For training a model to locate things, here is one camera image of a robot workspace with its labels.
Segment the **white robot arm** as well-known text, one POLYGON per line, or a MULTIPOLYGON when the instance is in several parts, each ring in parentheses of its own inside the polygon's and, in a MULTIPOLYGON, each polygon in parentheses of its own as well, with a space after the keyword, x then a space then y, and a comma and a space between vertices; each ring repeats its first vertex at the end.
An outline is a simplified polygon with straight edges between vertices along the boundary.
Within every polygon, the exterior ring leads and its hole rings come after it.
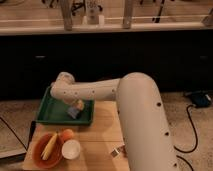
POLYGON ((161 95, 148 75, 133 72, 122 78, 79 83, 62 72, 51 96, 73 101, 114 101, 130 171, 180 171, 161 95))

